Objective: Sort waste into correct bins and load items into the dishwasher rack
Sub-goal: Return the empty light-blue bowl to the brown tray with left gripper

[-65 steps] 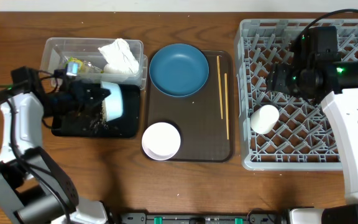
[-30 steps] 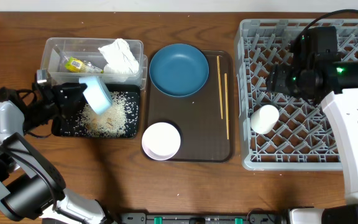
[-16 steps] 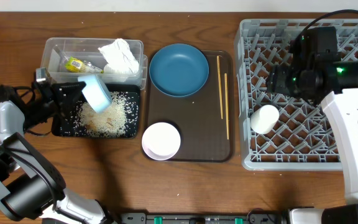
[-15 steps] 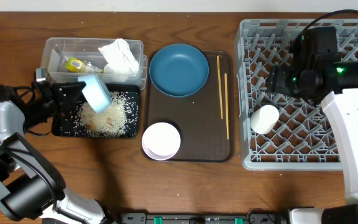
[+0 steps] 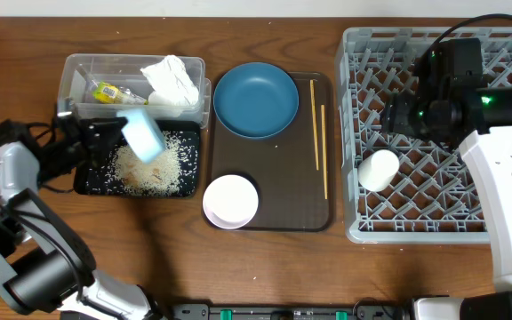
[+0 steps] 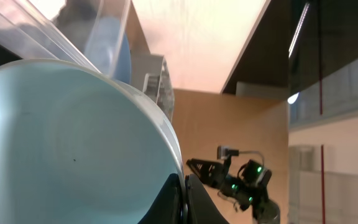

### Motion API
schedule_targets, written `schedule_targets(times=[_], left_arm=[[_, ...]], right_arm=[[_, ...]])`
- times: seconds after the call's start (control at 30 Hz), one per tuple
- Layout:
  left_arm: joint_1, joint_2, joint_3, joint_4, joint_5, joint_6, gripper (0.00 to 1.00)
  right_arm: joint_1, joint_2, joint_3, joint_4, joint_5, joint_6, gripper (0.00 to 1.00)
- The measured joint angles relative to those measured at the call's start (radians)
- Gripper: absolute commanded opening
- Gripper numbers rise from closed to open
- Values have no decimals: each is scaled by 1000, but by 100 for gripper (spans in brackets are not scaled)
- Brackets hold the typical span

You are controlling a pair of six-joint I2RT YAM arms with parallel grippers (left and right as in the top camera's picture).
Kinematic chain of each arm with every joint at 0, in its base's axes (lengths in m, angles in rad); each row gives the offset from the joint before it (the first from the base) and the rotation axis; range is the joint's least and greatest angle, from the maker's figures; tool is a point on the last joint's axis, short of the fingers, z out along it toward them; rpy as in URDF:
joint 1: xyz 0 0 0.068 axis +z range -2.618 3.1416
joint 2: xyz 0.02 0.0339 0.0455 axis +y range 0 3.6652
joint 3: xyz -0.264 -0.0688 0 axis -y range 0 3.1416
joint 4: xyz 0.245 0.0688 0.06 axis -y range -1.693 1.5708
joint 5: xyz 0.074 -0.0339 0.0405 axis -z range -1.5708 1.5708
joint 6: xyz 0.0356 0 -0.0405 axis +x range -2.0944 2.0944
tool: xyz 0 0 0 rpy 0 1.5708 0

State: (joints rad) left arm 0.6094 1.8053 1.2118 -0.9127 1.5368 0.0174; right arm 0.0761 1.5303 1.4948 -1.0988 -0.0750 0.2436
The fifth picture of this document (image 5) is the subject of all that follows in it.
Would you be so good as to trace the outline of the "yellow green snack wrapper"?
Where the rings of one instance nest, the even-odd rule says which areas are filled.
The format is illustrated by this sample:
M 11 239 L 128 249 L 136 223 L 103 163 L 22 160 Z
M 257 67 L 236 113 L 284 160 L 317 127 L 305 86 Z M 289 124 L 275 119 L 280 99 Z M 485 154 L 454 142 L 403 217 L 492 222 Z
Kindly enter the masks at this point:
M 103 104 L 147 105 L 148 100 L 134 94 L 130 89 L 99 82 L 92 96 Z

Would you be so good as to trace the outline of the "light blue bowl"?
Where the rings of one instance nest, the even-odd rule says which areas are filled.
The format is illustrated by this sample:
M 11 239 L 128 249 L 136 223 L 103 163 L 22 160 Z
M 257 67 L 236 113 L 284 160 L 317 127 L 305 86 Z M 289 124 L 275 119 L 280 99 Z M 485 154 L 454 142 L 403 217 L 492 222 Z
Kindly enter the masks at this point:
M 122 128 L 122 134 L 142 163 L 149 164 L 165 152 L 165 137 L 145 109 L 120 110 L 116 112 L 116 116 L 127 120 Z

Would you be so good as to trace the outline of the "white cup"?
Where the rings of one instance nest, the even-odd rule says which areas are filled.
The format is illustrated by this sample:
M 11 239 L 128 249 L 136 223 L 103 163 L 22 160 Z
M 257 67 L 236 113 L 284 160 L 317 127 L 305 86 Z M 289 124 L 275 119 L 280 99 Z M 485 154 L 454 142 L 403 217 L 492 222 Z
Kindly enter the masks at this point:
M 390 185 L 399 170 L 398 156 L 383 149 L 363 160 L 357 169 L 358 182 L 367 190 L 380 192 Z

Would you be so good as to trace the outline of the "white napkin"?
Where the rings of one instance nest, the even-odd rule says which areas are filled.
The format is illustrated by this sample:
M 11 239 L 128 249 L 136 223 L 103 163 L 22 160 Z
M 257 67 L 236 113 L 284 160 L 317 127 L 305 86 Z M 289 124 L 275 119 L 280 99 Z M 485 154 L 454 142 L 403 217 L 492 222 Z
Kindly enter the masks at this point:
M 188 108 L 199 101 L 199 90 L 188 75 L 184 62 L 177 56 L 168 55 L 140 71 L 153 88 L 148 96 L 149 105 Z

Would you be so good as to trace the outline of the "white shallow bowl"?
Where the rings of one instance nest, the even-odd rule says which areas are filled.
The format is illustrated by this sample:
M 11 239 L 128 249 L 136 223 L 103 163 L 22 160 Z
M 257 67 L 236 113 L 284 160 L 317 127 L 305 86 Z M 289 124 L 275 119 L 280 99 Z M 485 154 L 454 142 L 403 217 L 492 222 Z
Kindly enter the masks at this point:
M 256 187 L 240 175 L 219 177 L 209 184 L 203 196 L 204 216 L 218 228 L 245 226 L 255 216 L 258 207 Z

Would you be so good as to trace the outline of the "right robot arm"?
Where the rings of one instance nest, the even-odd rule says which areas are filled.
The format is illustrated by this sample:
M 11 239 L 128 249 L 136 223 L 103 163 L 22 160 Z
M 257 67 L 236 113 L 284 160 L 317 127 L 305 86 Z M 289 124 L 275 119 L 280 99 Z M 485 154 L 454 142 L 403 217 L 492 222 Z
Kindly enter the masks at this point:
M 414 299 L 409 319 L 512 319 L 512 87 L 491 88 L 481 42 L 433 44 L 414 74 L 415 93 L 391 96 L 381 130 L 456 149 L 476 188 L 493 260 L 494 293 Z

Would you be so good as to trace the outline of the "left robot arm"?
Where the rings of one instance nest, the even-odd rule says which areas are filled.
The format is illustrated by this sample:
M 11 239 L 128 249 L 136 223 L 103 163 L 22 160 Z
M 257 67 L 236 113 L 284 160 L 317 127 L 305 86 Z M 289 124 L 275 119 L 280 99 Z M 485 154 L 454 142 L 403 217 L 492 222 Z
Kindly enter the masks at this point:
M 59 311 L 63 319 L 163 319 L 138 284 L 99 271 L 84 240 L 38 195 L 49 180 L 97 160 L 129 121 L 59 118 L 42 124 L 0 123 L 0 297 L 15 312 Z

